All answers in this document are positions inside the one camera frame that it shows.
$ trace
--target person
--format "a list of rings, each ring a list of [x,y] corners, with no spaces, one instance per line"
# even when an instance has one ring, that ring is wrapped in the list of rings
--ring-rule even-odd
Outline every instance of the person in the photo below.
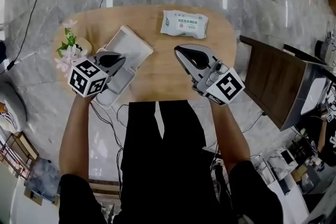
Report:
[[[327,121],[328,109],[317,108],[304,116],[299,129],[307,129],[310,144],[315,144],[318,157],[329,166],[336,165],[336,119]]]
[[[75,97],[62,139],[59,223],[105,223],[88,184],[90,101]],[[163,138],[154,116],[155,102],[129,104],[121,212],[113,223],[237,223],[228,220],[216,198],[210,167],[202,158],[204,131],[194,110],[187,101],[164,101],[159,106]],[[246,223],[283,223],[281,203],[254,169],[229,107],[211,103],[211,109],[235,215]]]

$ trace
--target gray tile floor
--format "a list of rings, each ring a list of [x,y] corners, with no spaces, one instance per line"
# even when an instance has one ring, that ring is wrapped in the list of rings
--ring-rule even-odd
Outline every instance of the gray tile floor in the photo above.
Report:
[[[7,54],[13,59],[23,40],[29,14],[35,0],[0,0],[3,15],[1,35],[5,36]],[[38,0],[19,62],[1,80],[14,83],[25,101],[28,113],[26,134],[39,149],[41,156],[58,163],[61,138],[70,111],[72,98],[57,81],[52,58],[55,31],[74,13],[96,9],[101,0]],[[246,35],[281,47],[284,43],[312,53],[316,40],[323,39],[328,22],[334,23],[328,0],[105,0],[103,6],[136,4],[182,4],[208,7],[225,16],[236,35]],[[235,67],[247,68],[249,48],[238,42]],[[209,103],[206,100],[191,102],[204,127],[208,145],[215,142],[214,127]],[[261,114],[260,108],[242,94],[230,108],[244,131]],[[125,129],[109,110],[123,141]],[[127,107],[120,110],[120,120],[127,122]],[[90,112],[90,176],[116,180],[117,147],[108,125]],[[245,137],[251,153],[269,153],[286,144],[294,134],[291,130],[279,132],[268,117],[261,117]]]

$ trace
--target forearm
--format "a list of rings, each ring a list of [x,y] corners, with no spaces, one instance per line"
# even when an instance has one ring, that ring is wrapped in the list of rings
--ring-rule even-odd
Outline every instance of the forearm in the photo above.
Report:
[[[211,102],[219,150],[228,173],[245,160],[250,160],[250,149],[228,106]]]
[[[59,151],[61,175],[72,174],[89,180],[89,104],[90,99],[77,95]]]
[[[326,130],[327,130],[327,122],[323,121],[321,132],[320,132],[320,137],[319,137],[319,144],[318,144],[318,147],[317,147],[319,152],[322,152],[324,144],[325,144]]]

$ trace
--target wet wipes package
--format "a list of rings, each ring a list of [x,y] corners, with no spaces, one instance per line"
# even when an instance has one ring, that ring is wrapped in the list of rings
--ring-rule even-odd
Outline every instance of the wet wipes package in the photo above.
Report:
[[[171,36],[206,38],[208,17],[180,10],[164,10],[161,33]]]

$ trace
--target open white box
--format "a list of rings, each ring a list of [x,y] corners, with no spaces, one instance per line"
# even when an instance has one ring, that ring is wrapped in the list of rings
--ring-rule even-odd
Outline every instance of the open white box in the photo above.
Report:
[[[128,26],[122,25],[108,45],[98,51],[114,51],[126,57],[122,68],[107,83],[108,89],[95,98],[101,107],[109,109],[135,78],[137,68],[153,53],[153,49]]]

